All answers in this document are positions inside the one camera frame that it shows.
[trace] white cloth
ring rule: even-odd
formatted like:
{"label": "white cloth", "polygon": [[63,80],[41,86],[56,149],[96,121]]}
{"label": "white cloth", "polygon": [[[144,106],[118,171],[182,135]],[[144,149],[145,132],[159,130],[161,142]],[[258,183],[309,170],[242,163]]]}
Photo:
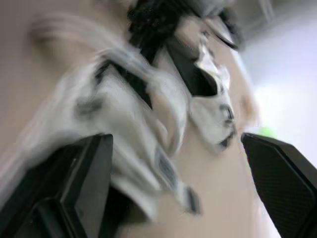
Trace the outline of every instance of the white cloth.
{"label": "white cloth", "polygon": [[162,145],[163,125],[113,68],[96,86],[94,72],[99,63],[68,73],[37,112],[17,143],[17,151],[0,168],[0,200],[5,201],[10,188],[17,186],[16,176],[21,177],[58,147],[104,133],[113,135],[112,184],[150,220],[157,216],[157,199],[163,191],[174,193],[186,211],[196,212],[193,192],[179,179]]}

